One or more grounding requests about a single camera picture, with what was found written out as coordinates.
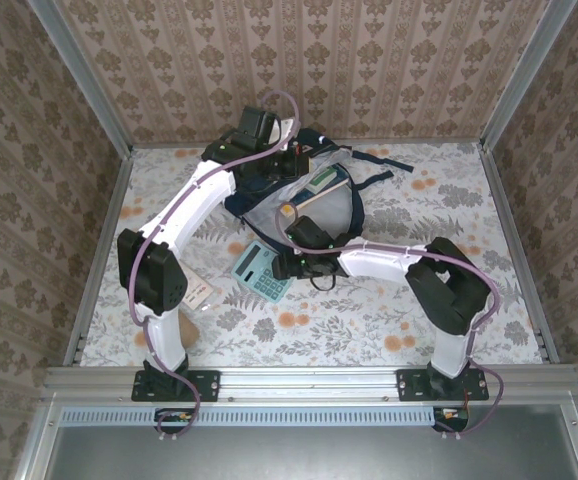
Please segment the green notebook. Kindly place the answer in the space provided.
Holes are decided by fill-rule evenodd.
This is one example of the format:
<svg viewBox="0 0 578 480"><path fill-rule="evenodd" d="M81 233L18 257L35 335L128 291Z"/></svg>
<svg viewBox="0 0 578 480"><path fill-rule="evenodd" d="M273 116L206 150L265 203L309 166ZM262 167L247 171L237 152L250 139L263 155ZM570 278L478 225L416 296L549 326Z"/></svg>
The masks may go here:
<svg viewBox="0 0 578 480"><path fill-rule="evenodd" d="M337 169L334 166L330 166L314 176L305 186L305 189L312 194L318 194L337 178L337 174Z"/></svg>

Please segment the teal calculator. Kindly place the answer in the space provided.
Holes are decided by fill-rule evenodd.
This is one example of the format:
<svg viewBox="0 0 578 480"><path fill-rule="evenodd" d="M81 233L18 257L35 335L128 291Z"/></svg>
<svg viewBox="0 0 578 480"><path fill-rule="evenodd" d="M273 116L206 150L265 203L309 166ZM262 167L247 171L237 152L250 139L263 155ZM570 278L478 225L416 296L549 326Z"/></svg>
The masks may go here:
<svg viewBox="0 0 578 480"><path fill-rule="evenodd" d="M274 277L272 265L277 257L274 250L259 241L253 241L236 261L231 275L240 285L276 304L292 283L291 280L278 280Z"/></svg>

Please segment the navy blue backpack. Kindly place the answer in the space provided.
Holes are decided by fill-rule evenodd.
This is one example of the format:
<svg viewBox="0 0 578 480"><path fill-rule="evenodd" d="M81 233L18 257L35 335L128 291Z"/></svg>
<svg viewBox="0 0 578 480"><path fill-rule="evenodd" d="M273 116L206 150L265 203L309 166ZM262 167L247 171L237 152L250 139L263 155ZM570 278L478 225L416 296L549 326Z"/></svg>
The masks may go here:
<svg viewBox="0 0 578 480"><path fill-rule="evenodd" d="M393 177L395 168L413 171L411 165L360 152L350 146L338 145L310 128L299 131L298 142L306 149L306 156L315 164L312 172L297 180L243 183L224 202L227 211L248 225L256 235L278 252L290 249L284 243L280 232L287 229L300 216L309 217L333 240L345 242L360 236L365 221L360 192L377 182ZM388 169L357 183L353 180L348 167L361 161L385 165ZM306 206L296 208L290 200L314 176L334 164L339 164L348 172L349 182Z"/></svg>

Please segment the white red printed packet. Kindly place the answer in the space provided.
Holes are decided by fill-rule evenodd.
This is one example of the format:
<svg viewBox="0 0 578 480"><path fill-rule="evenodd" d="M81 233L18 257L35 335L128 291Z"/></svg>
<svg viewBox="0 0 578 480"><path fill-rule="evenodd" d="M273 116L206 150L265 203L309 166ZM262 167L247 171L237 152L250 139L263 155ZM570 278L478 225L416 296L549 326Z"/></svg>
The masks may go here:
<svg viewBox="0 0 578 480"><path fill-rule="evenodd" d="M206 303L213 292L213 287L203 279L190 277L182 305L190 310L197 310Z"/></svg>

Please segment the brown fabric pencil case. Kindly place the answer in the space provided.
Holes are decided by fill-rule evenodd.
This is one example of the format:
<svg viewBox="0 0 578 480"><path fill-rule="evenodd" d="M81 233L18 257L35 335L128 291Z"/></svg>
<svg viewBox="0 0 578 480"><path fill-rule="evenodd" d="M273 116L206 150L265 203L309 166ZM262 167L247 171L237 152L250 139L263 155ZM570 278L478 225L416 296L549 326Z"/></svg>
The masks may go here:
<svg viewBox="0 0 578 480"><path fill-rule="evenodd" d="M200 337L198 327L182 311L178 311L178 326L182 346L192 348Z"/></svg>

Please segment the floral tablecloth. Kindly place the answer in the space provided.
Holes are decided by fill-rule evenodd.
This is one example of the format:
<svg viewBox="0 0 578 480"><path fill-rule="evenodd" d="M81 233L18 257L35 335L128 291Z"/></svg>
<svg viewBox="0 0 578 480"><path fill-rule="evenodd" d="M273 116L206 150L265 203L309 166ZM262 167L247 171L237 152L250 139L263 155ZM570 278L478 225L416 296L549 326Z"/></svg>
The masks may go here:
<svg viewBox="0 0 578 480"><path fill-rule="evenodd" d="M363 235L420 245L452 240L497 285L498 313L478 331L481 364L541 359L498 212L474 143L381 144L368 152L413 167L362 192ZM342 278L294 282L276 304L240 285L231 270L253 232L215 209L183 252L184 263L214 292L188 318L200 337L195 367L423 365L434 331L403 282Z"/></svg>

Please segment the grey metal shelf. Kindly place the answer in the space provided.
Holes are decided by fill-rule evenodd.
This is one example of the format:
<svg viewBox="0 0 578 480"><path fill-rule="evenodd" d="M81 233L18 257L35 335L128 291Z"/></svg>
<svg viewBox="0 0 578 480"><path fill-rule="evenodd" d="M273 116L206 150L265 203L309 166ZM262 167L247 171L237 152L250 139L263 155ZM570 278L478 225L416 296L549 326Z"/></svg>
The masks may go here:
<svg viewBox="0 0 578 480"><path fill-rule="evenodd" d="M66 428L47 480L578 480L560 432L444 439L426 428Z"/></svg>

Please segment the aluminium table back rail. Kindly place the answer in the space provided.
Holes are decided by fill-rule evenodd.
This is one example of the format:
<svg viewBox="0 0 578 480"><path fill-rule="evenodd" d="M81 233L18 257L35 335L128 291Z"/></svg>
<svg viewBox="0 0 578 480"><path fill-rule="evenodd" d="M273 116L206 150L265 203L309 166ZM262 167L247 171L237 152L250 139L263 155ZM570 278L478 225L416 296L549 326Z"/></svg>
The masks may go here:
<svg viewBox="0 0 578 480"><path fill-rule="evenodd" d="M204 142L177 142L177 143L136 143L132 149L166 149L166 148L204 148L213 140ZM334 139L338 145L364 146L381 144L445 144L445 143L477 143L481 140L478 137L434 137L434 138L360 138L360 139Z"/></svg>

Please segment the aluminium mounting rail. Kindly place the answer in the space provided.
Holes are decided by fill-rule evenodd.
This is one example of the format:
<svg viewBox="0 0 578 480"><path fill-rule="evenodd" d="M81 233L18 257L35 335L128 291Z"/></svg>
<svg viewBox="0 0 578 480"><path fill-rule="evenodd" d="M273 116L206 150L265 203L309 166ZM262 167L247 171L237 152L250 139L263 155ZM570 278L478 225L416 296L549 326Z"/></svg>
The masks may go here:
<svg viewBox="0 0 578 480"><path fill-rule="evenodd" d="M219 404L320 406L395 404L400 368L393 367L220 367ZM494 365L485 375L490 404L500 387L503 405L578 402L578 377L571 365ZM130 401L137 367L54 367L40 401L73 405L120 405Z"/></svg>

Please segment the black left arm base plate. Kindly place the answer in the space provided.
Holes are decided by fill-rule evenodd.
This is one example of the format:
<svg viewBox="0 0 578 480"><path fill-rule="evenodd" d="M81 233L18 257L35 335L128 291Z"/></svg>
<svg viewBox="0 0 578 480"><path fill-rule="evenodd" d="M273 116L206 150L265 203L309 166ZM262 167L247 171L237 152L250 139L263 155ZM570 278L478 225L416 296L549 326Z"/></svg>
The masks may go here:
<svg viewBox="0 0 578 480"><path fill-rule="evenodd" d="M187 370L187 380L198 391L201 401L215 402L220 390L218 370ZM190 388L182 381L159 370L140 370L135 374L131 400L134 402L194 402Z"/></svg>

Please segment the aluminium table side rail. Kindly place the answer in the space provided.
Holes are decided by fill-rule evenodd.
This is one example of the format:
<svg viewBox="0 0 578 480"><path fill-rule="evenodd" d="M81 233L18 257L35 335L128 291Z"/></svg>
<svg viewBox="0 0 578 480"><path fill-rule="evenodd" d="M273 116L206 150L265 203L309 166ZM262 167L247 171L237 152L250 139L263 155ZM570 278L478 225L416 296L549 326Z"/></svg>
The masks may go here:
<svg viewBox="0 0 578 480"><path fill-rule="evenodd" d="M478 147L483 170L498 212L516 278L523 294L529 320L532 323L534 336L537 339L543 361L550 364L559 364L560 356L557 352L493 155L490 151L485 150L482 145L476 144L476 146Z"/></svg>
<svg viewBox="0 0 578 480"><path fill-rule="evenodd" d="M89 325L93 318L93 312L113 243L115 228L128 188L132 167L133 161L130 158L121 162L108 205L108 210L101 228L92 265L89 270L80 305L73 323L69 343L65 351L62 362L64 367L71 367L74 364L79 364L79 355L82 352L81 342L86 340Z"/></svg>

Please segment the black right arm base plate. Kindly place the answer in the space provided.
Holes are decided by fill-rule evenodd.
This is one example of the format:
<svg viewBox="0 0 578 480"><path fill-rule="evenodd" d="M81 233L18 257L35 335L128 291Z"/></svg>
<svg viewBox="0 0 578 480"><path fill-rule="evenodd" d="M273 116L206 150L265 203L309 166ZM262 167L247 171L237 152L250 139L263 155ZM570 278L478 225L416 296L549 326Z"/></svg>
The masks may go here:
<svg viewBox="0 0 578 480"><path fill-rule="evenodd" d="M490 398L484 372L480 369L467 368L456 378L429 369L400 369L396 378L402 402L485 401Z"/></svg>

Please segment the aluminium frame post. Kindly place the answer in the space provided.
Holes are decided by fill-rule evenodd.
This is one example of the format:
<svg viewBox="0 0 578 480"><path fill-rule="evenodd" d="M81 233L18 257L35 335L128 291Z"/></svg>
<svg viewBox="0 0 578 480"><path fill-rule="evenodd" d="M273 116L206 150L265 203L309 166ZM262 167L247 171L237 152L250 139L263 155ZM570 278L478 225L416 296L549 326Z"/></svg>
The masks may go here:
<svg viewBox="0 0 578 480"><path fill-rule="evenodd" d="M491 151L504 133L576 3L577 0L549 1L480 136L485 150Z"/></svg>
<svg viewBox="0 0 578 480"><path fill-rule="evenodd" d="M88 105L95 113L109 141L122 160L129 159L132 150L129 135L112 106L110 96L104 92L93 67L85 58L83 50L78 45L57 4L54 0L28 1Z"/></svg>

